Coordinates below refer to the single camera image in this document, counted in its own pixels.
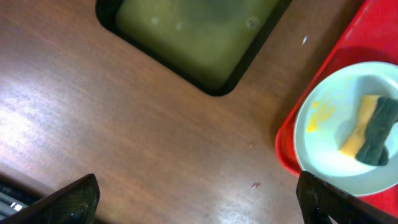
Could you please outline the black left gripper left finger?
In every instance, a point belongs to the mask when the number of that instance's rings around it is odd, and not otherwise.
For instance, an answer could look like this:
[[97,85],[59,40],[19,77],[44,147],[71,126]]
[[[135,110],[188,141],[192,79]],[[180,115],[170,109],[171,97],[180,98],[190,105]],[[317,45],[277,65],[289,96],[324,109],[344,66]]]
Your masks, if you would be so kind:
[[47,196],[1,178],[1,223],[95,222],[100,188],[94,174],[87,174]]

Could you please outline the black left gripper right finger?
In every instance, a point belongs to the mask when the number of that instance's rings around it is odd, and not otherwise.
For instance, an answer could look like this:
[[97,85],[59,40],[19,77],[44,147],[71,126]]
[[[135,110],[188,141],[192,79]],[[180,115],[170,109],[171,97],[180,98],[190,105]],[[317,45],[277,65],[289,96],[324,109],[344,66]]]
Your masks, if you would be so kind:
[[296,196],[305,224],[394,224],[397,218],[303,171]]

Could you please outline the yellow green sponge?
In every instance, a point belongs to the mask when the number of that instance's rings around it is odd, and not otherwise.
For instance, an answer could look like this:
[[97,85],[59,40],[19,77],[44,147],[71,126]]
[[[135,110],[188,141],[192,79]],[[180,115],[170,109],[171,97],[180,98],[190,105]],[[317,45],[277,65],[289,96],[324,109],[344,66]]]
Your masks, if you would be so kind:
[[355,127],[340,152],[369,166],[386,166],[386,140],[397,123],[397,100],[381,95],[362,97]]

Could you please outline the light green plate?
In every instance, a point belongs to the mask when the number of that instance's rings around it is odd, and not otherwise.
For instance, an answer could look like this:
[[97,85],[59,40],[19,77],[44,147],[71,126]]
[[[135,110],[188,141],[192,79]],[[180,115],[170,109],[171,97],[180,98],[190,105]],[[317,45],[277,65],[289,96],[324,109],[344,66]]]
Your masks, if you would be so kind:
[[369,166],[340,152],[354,130],[365,95],[397,98],[397,65],[361,62],[341,68],[306,97],[294,127],[299,166],[354,196],[382,192],[397,185],[397,126],[385,141],[386,166]]

